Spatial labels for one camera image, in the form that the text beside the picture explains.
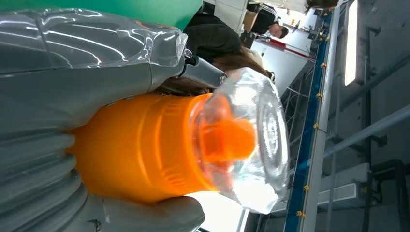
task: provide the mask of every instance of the metal frame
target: metal frame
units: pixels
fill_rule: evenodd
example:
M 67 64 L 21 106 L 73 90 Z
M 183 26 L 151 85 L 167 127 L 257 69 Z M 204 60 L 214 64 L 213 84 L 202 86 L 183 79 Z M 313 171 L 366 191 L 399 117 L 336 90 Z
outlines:
M 348 6 L 346 7 L 346 15 L 348 15 L 349 10 Z M 332 25 L 331 25 L 331 34 L 336 34 L 337 35 L 337 26 L 338 26 L 338 21 L 339 21 L 339 15 L 340 15 L 340 9 L 335 9 L 334 10 L 334 15 L 332 19 Z M 406 118 L 410 118 L 410 105 L 402 108 L 401 110 L 396 111 L 395 113 L 383 118 L 382 120 L 371 124 L 371 89 L 377 86 L 379 83 L 381 83 L 383 80 L 397 72 L 399 69 L 404 67 L 406 64 L 410 62 L 410 53 L 406 52 L 402 54 L 401 56 L 398 57 L 398 59 L 387 66 L 385 69 L 383 69 L 379 74 L 374 75 L 371 71 L 371 64 L 370 64 L 370 33 L 371 32 L 380 32 L 380 30 L 374 30 L 372 28 L 366 28 L 366 61 L 365 61 L 365 75 L 364 75 L 364 84 L 353 94 L 351 94 L 344 102 L 340 102 L 340 86 L 341 86 L 341 81 L 338 86 L 338 93 L 337 93 L 337 107 L 334 112 L 332 112 L 330 115 L 328 114 L 329 110 L 329 103 L 330 103 L 330 87 L 332 84 L 332 79 L 333 79 L 333 64 L 334 64 L 334 54 L 335 54 L 335 46 L 336 46 L 336 37 L 329 42 L 329 49 L 327 52 L 327 68 L 326 68 L 326 74 L 324 75 L 324 81 L 323 81 L 323 99 L 320 104 L 320 107 L 318 109 L 318 117 L 317 117 L 317 125 L 318 127 L 316 130 L 306 128 L 307 126 L 307 121 L 309 121 L 308 114 L 309 114 L 309 109 L 307 110 L 307 117 L 305 119 L 305 126 L 303 133 L 296 137 L 292 142 L 292 144 L 295 144 L 299 139 L 300 141 L 300 147 L 299 147 L 299 157 L 297 161 L 297 166 L 295 168 L 295 175 L 294 175 L 294 180 L 293 180 L 293 188 L 291 191 L 291 196 L 289 200 L 289 205 L 288 205 L 288 215 L 287 215 L 287 220 L 286 220 L 286 225 L 285 225 L 285 230 L 284 231 L 304 231 L 304 232 L 310 232 L 314 231 L 315 224 L 316 224 L 316 213 L 317 213 L 317 199 L 318 199 L 318 194 L 319 194 L 319 183 L 317 180 L 320 180 L 322 177 L 322 163 L 323 159 L 328 156 L 333 156 L 332 157 L 332 183 L 334 184 L 334 175 L 335 175 L 335 163 L 336 163 L 336 153 L 342 149 L 345 149 L 347 147 L 351 147 L 353 149 L 357 149 L 358 151 L 362 151 L 365 155 L 365 160 L 364 162 L 369 163 L 371 165 L 371 141 L 381 141 L 380 138 L 372 138 L 375 133 L 388 128 L 389 126 L 398 123 Z M 310 98 L 313 97 L 312 92 L 314 92 L 314 86 L 312 85 L 311 89 L 311 94 Z M 354 103 L 357 99 L 362 98 L 363 103 L 362 103 L 362 130 L 359 131 L 358 133 L 346 138 L 346 139 L 341 139 L 338 137 L 337 132 L 338 132 L 338 118 L 339 114 L 341 111 L 343 111 L 346 107 Z M 335 123 L 335 128 L 334 128 L 334 134 L 336 138 L 338 138 L 337 144 L 335 144 L 333 147 L 328 148 L 327 150 L 324 150 L 324 144 L 326 141 L 326 131 L 327 131 L 327 121 L 329 119 L 332 119 L 333 117 L 336 117 L 336 123 Z M 314 138 L 313 138 L 313 144 L 311 147 L 311 158 L 303 161 L 306 158 L 306 155 L 303 154 L 303 151 L 305 147 L 307 146 L 306 144 L 306 137 L 309 138 L 309 136 L 306 136 L 308 134 L 311 134 L 313 132 Z M 364 144 L 362 146 L 357 145 L 356 143 L 361 142 L 364 140 Z M 400 228 L 401 231 L 409 231 L 410 225 L 408 223 L 408 220 L 410 219 L 409 217 L 409 209 L 407 207 L 407 190 L 403 190 L 402 186 L 403 185 L 403 180 L 402 180 L 402 175 L 403 172 L 400 172 L 398 168 L 398 171 L 395 171 L 396 174 L 396 181 L 397 181 L 397 192 L 398 192 L 398 197 L 402 197 L 399 202 L 399 212 L 401 212 L 401 217 L 400 217 Z M 306 185 L 309 186 L 309 191 L 306 193 L 300 194 L 301 188 L 303 185 L 301 184 L 302 182 L 299 181 L 297 182 L 298 176 L 300 179 L 306 179 L 307 176 L 307 182 Z M 372 189 L 372 183 L 373 183 L 373 174 L 369 173 L 369 181 L 367 183 L 367 189 Z M 296 192 L 299 192 L 297 197 L 300 197 L 300 199 L 295 199 L 294 195 Z M 365 206 L 365 213 L 364 213 L 364 223 L 363 223 L 363 231 L 367 232 L 369 228 L 369 212 L 370 212 L 370 207 L 371 207 L 371 191 L 369 190 L 367 192 L 366 196 L 366 206 Z M 328 205 L 328 212 L 327 212 L 327 224 L 326 224 L 326 231 L 329 232 L 331 231 L 331 215 L 332 215 L 332 201 L 331 199 L 333 198 L 333 188 L 330 188 L 330 197 L 329 197 L 329 205 Z M 300 218 L 297 218 L 295 215 L 295 206 L 298 206 L 298 203 L 303 200 L 303 208 L 299 208 L 302 211 L 302 216 Z
M 345 7 L 345 25 L 342 28 L 347 28 L 347 18 L 349 15 L 349 6 Z M 394 112 L 393 114 L 375 122 L 371 121 L 371 90 L 380 84 L 383 80 L 396 73 L 399 69 L 404 67 L 410 62 L 410 52 L 406 51 L 400 55 L 393 63 L 386 66 L 378 74 L 374 74 L 371 69 L 370 63 L 370 35 L 371 33 L 380 33 L 381 30 L 366 27 L 366 60 L 365 60 L 365 73 L 363 84 L 350 96 L 348 96 L 343 102 L 340 100 L 340 89 L 342 86 L 342 76 L 334 75 L 333 64 L 335 57 L 336 39 L 338 34 L 338 23 L 340 17 L 340 8 L 336 8 L 332 15 L 332 24 L 330 27 L 331 36 L 329 42 L 324 42 L 319 46 L 317 62 L 320 63 L 326 60 L 327 64 L 326 73 L 323 75 L 322 69 L 316 68 L 312 78 L 312 85 L 309 94 L 308 109 L 305 117 L 305 123 L 303 132 L 295 137 L 290 145 L 300 144 L 298 160 L 296 167 L 293 169 L 293 185 L 291 189 L 291 195 L 288 201 L 288 212 L 286 218 L 286 224 L 284 231 L 300 231 L 300 232 L 312 232 L 315 231 L 316 213 L 317 213 L 317 201 L 320 188 L 320 180 L 322 178 L 322 164 L 323 159 L 328 156 L 332 156 L 332 172 L 331 172 L 331 186 L 334 186 L 334 178 L 336 172 L 336 153 L 347 147 L 356 149 L 358 152 L 364 154 L 364 162 L 369 163 L 371 167 L 371 141 L 385 144 L 386 138 L 379 138 L 374 136 L 375 133 L 392 126 L 406 118 L 410 118 L 410 105 Z M 326 58 L 321 58 L 323 53 L 327 54 Z M 336 110 L 329 114 L 330 103 L 330 89 L 332 85 L 333 76 L 338 78 L 337 87 L 337 106 Z M 316 93 L 322 91 L 323 97 L 319 101 L 316 98 Z M 340 113 L 362 98 L 362 129 L 356 134 L 342 139 L 338 136 L 338 122 Z M 327 134 L 327 122 L 335 117 L 334 127 L 334 139 L 335 145 L 328 149 L 324 149 L 326 134 Z M 317 122 L 318 127 L 313 128 L 313 123 Z M 408 208 L 408 196 L 407 189 L 405 188 L 404 175 L 410 173 L 410 166 L 399 165 L 398 162 L 394 162 L 391 168 L 394 170 L 383 172 L 384 177 L 395 179 L 397 183 L 397 197 L 399 198 L 398 210 L 400 213 L 400 229 L 401 231 L 410 231 L 410 212 Z M 374 172 L 380 168 L 375 166 L 371 168 Z M 366 195 L 366 206 L 364 212 L 364 220 L 362 230 L 367 232 L 369 229 L 369 216 L 372 203 L 372 184 L 373 180 L 378 180 L 381 174 L 369 172 Z M 307 185 L 308 191 L 304 191 L 304 186 Z M 331 216 L 333 204 L 333 189 L 330 188 L 329 193 L 329 205 L 327 211 L 327 224 L 326 231 L 331 231 Z M 301 211 L 301 217 L 296 215 L 297 211 Z

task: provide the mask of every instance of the metal bar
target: metal bar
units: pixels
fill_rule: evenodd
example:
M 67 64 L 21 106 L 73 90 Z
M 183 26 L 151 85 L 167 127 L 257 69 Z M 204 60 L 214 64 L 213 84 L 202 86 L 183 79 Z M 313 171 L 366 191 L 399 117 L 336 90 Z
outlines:
M 288 101 L 286 102 L 286 107 L 285 107 L 285 116 L 287 115 L 287 112 L 288 112 L 289 103 L 291 101 L 292 93 L 293 92 L 289 90 Z
M 366 48 L 365 48 L 365 75 L 364 75 L 364 84 L 368 83 L 371 78 L 371 63 L 370 63 L 370 29 L 366 27 Z M 362 97 L 362 129 L 367 128 L 371 125 L 371 89 L 366 92 Z M 371 168 L 371 140 L 369 137 L 363 140 L 363 147 L 365 149 L 365 163 L 369 164 Z M 367 180 L 367 188 L 372 188 L 372 178 Z M 363 226 L 362 232 L 368 232 L 368 224 L 370 223 L 370 207 L 371 207 L 371 191 L 366 192 L 365 208 L 363 212 Z
M 339 136 L 335 136 L 334 138 L 331 139 L 331 141 L 334 142 L 335 144 L 338 144 L 338 143 L 342 142 L 343 140 L 344 139 L 340 138 Z M 349 146 L 349 148 L 359 152 L 360 154 L 365 153 L 365 148 L 363 146 L 360 146 L 360 145 L 357 145 L 357 144 L 352 144 L 352 145 Z
M 410 117 L 410 105 L 392 113 L 391 115 L 379 120 L 378 122 L 372 124 L 371 126 L 359 131 L 358 133 L 350 136 L 349 138 L 343 140 L 342 142 L 336 144 L 334 147 L 331 147 L 326 150 L 325 156 L 332 155 L 335 152 L 338 152 L 346 147 L 361 141 L 397 122 L 400 122 L 406 118 Z
M 362 232 L 367 232 L 369 231 L 369 222 L 370 222 L 370 207 L 368 207 L 368 201 L 371 200 L 371 190 L 373 188 L 372 186 L 373 183 L 373 173 L 368 172 L 367 173 L 367 183 L 366 183 L 366 202 L 365 202 L 365 208 L 367 207 L 368 210 L 365 209 L 363 213 L 363 223 L 362 223 Z
M 299 84 L 299 93 L 302 91 L 303 81 L 304 81 L 304 79 L 301 78 L 300 79 L 300 84 Z M 297 117 L 296 113 L 297 113 L 297 109 L 298 109 L 298 106 L 299 106 L 299 99 L 300 99 L 300 95 L 298 94 L 297 97 L 296 97 L 296 105 L 295 105 L 295 109 L 294 109 L 294 115 L 293 115 L 293 119 L 292 119 L 291 129 L 289 130 L 289 138 L 292 137 L 293 124 L 294 124 L 295 119 Z
M 335 128 L 334 133 L 337 135 L 339 132 L 339 114 L 340 114 L 340 89 L 341 89 L 341 76 L 338 77 L 337 83 L 337 99 L 336 99 L 336 116 L 335 116 Z M 333 154 L 332 166 L 330 171 L 330 188 L 329 188 L 329 203 L 327 204 L 327 215 L 326 215 L 326 232 L 330 232 L 330 227 L 332 225 L 332 210 L 333 210 L 333 195 L 335 186 L 335 176 L 336 176 L 336 157 L 337 153 Z
M 289 146 L 292 146 L 294 143 L 299 141 L 299 139 L 302 138 L 302 134 L 298 135 L 295 139 L 293 139 L 290 143 Z
M 319 130 L 316 130 L 314 144 L 312 147 L 312 167 L 309 169 L 309 176 L 307 178 L 309 191 L 305 196 L 304 211 L 306 216 L 304 219 L 302 219 L 302 232 L 315 231 L 316 214 L 318 210 L 319 191 L 321 184 L 320 180 L 322 178 L 323 155 L 326 143 L 325 131 L 327 131 L 327 123 L 329 117 L 329 106 L 333 82 L 339 19 L 340 7 L 337 7 L 333 11 L 332 23 L 330 27 L 329 52 L 327 57 L 326 73 L 324 76 L 323 98 L 321 100 L 318 116 Z
M 346 28 L 348 27 L 348 22 L 349 22 L 349 5 L 345 4 L 343 9 L 341 10 L 341 13 L 344 13 L 344 22 L 343 22 L 343 27 L 342 30 L 344 32 L 346 31 Z M 343 49 L 342 51 L 342 56 L 346 56 L 346 50 L 347 50 L 347 35 L 346 33 L 343 33 L 343 44 L 346 49 Z M 346 67 L 346 59 L 343 59 L 342 65 L 343 69 Z M 342 89 L 342 75 L 339 74 L 337 75 L 337 95 L 336 95 L 336 114 L 335 114 L 335 120 L 334 120 L 334 134 L 336 137 L 338 137 L 339 134 L 339 116 L 340 116 L 340 95 L 341 95 L 341 89 Z M 329 188 L 329 203 L 327 205 L 327 215 L 326 215 L 326 232 L 331 231 L 331 226 L 332 226 L 332 213 L 333 213 L 333 195 L 335 193 L 335 177 L 336 177 L 336 158 L 337 158 L 337 153 L 335 153 L 332 157 L 332 166 L 331 166 L 331 171 L 330 171 L 330 188 Z
M 402 67 L 404 67 L 409 62 L 410 62 L 410 52 L 406 52 L 405 54 L 402 54 L 401 56 L 399 56 L 395 62 L 385 67 L 378 75 L 373 77 L 365 85 L 360 86 L 357 91 L 355 91 L 345 101 L 343 101 L 342 104 L 340 105 L 340 111 L 343 112 L 343 110 L 346 109 L 346 107 L 348 107 L 353 102 L 355 102 L 359 97 L 366 94 L 369 90 L 371 90 L 372 88 L 380 84 L 387 77 L 393 75 L 395 72 L 400 70 Z M 336 111 L 332 112 L 329 115 L 329 120 L 332 119 L 335 115 L 336 115 Z

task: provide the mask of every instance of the black jacket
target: black jacket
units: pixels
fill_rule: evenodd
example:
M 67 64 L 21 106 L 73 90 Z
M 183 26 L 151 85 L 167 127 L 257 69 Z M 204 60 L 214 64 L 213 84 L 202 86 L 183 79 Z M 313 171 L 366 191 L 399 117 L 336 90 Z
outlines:
M 209 63 L 218 56 L 237 53 L 241 48 L 239 35 L 210 14 L 196 14 L 184 33 L 188 35 L 187 48 Z
M 268 31 L 269 26 L 275 23 L 276 16 L 265 9 L 261 9 L 258 16 L 256 16 L 256 20 L 251 31 L 256 34 L 263 35 Z

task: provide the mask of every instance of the table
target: table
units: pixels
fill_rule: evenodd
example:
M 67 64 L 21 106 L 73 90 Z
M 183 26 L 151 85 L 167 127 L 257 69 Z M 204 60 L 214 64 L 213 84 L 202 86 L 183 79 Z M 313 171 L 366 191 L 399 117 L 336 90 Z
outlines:
M 202 0 L 0 0 L 0 11 L 24 8 L 85 8 L 184 29 Z

